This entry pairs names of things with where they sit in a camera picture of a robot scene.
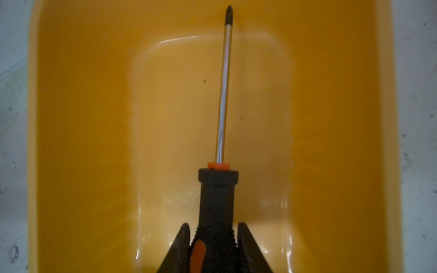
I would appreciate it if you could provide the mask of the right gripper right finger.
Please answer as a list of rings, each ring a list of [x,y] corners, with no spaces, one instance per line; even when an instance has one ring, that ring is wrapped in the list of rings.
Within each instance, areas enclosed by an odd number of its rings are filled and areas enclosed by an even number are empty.
[[[238,224],[237,245],[242,273],[272,273],[246,223]]]

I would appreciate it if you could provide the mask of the yellow plastic bin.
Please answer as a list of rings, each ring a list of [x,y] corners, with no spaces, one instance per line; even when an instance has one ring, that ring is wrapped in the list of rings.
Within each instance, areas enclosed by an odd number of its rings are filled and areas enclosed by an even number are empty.
[[[36,1],[28,269],[154,273],[215,159],[276,273],[401,273],[389,1]]]

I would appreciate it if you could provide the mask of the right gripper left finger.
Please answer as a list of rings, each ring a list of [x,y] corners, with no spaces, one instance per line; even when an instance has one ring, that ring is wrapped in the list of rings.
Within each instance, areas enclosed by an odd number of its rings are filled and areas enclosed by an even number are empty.
[[[179,229],[157,273],[188,273],[190,259],[190,227],[184,223]]]

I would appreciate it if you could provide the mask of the orange black screwdriver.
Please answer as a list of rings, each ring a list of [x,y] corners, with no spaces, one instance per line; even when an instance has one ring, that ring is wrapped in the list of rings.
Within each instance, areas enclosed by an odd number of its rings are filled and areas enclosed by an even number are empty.
[[[239,173],[232,171],[224,160],[232,28],[233,8],[228,6],[225,13],[216,156],[207,168],[199,169],[200,210],[188,266],[191,273],[234,273],[238,269],[233,211],[234,188]]]

